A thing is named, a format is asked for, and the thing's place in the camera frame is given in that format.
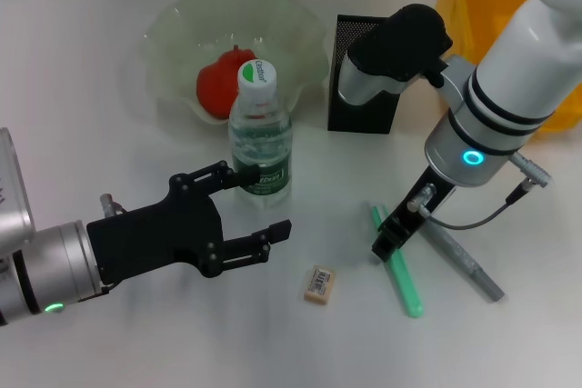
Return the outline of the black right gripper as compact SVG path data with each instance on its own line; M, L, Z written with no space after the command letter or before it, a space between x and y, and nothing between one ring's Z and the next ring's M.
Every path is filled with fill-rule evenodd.
M421 174L405 199L383 222L382 233L372 245L372 252L387 262L394 251L400 248L424 223L421 207L434 212L456 186L442 178L430 166Z

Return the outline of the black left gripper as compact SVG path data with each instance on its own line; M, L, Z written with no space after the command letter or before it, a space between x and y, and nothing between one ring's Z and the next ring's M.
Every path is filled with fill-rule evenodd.
M101 281L126 279L170 264L194 266L206 278L269 260L271 246L290 236L284 220L248 236L225 240L211 194L258 183L258 165L231 168L219 161L169 181L166 197L156 203L86 226Z

